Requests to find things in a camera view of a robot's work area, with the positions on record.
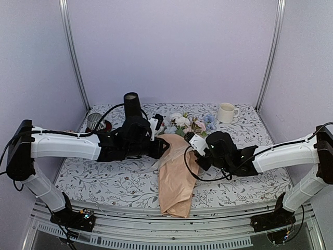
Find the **peach paper flower bouquet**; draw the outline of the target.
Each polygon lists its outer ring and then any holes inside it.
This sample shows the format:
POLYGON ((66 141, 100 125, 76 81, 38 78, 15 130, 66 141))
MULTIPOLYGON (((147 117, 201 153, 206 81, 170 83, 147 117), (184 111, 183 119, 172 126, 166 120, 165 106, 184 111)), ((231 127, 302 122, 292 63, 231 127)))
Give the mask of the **peach paper flower bouquet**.
MULTIPOLYGON (((166 128, 158 137, 169 142, 171 149, 188 146, 184 138, 176 134, 176 130, 166 128)), ((165 164, 159 170, 159 206, 163 215, 188 218, 196 180, 185 173, 184 166, 178 167, 180 170, 176 170, 176 165, 165 164)))

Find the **cream printed ribbon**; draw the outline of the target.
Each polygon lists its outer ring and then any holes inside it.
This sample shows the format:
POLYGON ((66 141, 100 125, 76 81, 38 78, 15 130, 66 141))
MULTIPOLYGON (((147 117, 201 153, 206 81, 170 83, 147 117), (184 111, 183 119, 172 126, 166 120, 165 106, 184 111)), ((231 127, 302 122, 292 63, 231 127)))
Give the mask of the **cream printed ribbon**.
POLYGON ((175 149, 169 148, 160 159, 149 167, 140 167, 137 173, 151 173, 160 170, 165 164, 171 164, 172 166, 176 165, 176 170, 180 170, 178 165, 184 166, 185 173, 188 173, 197 181, 197 186, 211 185, 212 183, 221 183, 223 180, 231 181, 233 179, 232 174, 226 174, 223 169, 221 170, 222 176, 217 179, 205 180, 199 177, 203 169, 197 163, 199 159, 197 155, 198 153, 192 146, 181 146, 175 149))

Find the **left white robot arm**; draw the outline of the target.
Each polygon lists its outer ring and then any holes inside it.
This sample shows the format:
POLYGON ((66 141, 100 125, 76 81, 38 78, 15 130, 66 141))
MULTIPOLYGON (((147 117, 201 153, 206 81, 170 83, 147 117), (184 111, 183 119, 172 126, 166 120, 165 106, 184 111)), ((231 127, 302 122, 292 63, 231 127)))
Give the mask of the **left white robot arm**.
POLYGON ((111 131, 73 133, 43 130, 34 127, 31 120, 24 120, 7 144, 6 174, 25 185, 41 199, 66 226, 77 222, 77 214, 70 203, 50 180, 34 166, 42 157, 83 158, 96 162, 123 161, 148 156, 160 159, 169 149, 169 143, 155 136, 158 119, 146 120, 134 116, 111 131))

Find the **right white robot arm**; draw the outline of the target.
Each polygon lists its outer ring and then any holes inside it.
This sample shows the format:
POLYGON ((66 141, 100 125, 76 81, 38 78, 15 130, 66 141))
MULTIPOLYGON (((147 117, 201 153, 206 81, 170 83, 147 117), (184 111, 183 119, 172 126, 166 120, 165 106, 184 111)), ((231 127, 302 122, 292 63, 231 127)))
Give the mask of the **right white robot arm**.
POLYGON ((300 139, 271 146, 238 149, 231 136, 214 132, 205 139, 194 135, 189 144, 197 164, 204 170, 214 166, 232 176, 256 176, 269 170, 311 164, 311 171, 282 196, 277 209, 269 216, 273 227, 280 227, 304 202, 332 184, 332 133, 329 123, 316 127, 314 133, 300 139))

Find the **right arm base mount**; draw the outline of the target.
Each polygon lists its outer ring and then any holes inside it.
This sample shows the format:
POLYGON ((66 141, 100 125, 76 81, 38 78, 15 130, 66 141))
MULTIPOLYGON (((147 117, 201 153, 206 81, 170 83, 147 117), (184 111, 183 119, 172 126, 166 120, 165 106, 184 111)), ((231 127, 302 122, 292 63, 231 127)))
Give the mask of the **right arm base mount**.
MULTIPOLYGON (((277 199, 274 210, 272 212, 252 216, 250 218, 250 225, 253 227, 255 232, 272 230, 284 226, 291 226, 296 222, 294 212, 287 211, 283 208, 283 198, 285 196, 283 192, 277 199)), ((284 229, 267 234, 268 240, 275 244, 283 244, 289 238, 291 233, 290 229, 284 229)))

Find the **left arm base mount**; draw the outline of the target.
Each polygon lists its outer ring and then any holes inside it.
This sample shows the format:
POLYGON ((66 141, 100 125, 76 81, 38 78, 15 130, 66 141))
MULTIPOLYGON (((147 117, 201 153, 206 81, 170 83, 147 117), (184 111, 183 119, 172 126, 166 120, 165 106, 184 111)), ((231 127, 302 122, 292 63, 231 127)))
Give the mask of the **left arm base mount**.
POLYGON ((65 198, 65 207, 57 212, 52 211, 50 221, 66 228, 92 232, 96 221, 94 212, 87 208, 74 211, 68 196, 64 192, 62 194, 65 198))

